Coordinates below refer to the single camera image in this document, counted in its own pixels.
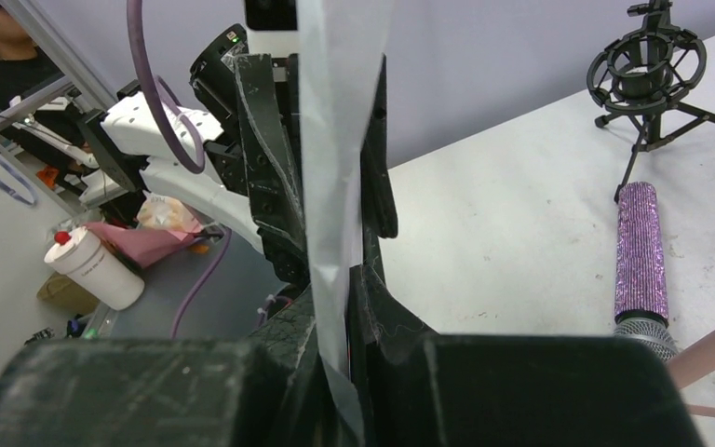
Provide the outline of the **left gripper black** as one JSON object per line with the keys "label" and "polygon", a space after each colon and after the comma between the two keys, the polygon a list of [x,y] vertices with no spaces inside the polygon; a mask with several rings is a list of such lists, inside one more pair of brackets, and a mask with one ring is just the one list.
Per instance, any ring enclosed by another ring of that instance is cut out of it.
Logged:
{"label": "left gripper black", "polygon": [[[190,67],[196,98],[223,129],[205,150],[226,188],[248,194],[263,254],[277,277],[305,287],[299,58],[248,53],[248,33],[236,23],[215,37]],[[385,278],[379,239],[398,236],[387,165],[386,87],[383,56],[360,159],[364,263],[379,278]]]}

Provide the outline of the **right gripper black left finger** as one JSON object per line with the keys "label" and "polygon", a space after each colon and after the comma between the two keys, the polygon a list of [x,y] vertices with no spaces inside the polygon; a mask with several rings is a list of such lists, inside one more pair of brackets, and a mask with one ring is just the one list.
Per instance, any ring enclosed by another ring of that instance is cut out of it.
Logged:
{"label": "right gripper black left finger", "polygon": [[0,376],[0,446],[310,446],[316,346],[309,295],[235,341],[32,344]]}

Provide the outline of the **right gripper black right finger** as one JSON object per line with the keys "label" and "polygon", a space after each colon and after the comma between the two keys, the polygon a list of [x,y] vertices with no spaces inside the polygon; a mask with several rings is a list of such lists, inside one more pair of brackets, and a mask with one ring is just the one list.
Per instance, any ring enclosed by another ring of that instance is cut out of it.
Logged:
{"label": "right gripper black right finger", "polygon": [[350,273],[368,446],[699,446],[664,364],[611,337],[445,335]]}

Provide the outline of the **white sheet music paper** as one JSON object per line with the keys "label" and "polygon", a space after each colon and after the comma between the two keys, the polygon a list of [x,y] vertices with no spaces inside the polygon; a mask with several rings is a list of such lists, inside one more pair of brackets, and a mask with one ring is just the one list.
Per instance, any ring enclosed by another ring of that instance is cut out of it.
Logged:
{"label": "white sheet music paper", "polygon": [[349,271],[362,258],[360,152],[394,4],[300,1],[304,218],[319,354],[345,434],[366,441],[348,377]]}

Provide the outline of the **purple glitter microphone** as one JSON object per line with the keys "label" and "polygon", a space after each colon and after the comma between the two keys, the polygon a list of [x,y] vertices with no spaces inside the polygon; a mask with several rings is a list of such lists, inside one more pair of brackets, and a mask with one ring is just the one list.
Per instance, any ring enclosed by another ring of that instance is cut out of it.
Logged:
{"label": "purple glitter microphone", "polygon": [[646,345],[664,362],[678,354],[669,306],[657,193],[645,182],[619,190],[614,335]]}

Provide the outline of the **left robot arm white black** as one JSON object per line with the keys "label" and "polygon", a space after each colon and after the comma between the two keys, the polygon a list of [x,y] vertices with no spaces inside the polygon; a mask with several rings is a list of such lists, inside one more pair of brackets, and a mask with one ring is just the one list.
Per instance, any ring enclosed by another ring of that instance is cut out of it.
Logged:
{"label": "left robot arm white black", "polygon": [[81,128],[94,156],[120,186],[171,196],[240,234],[292,284],[309,280],[304,229],[299,78],[294,51],[252,53],[234,24],[195,59],[190,84],[201,103],[181,107],[162,79],[154,106],[134,81],[117,103]]}

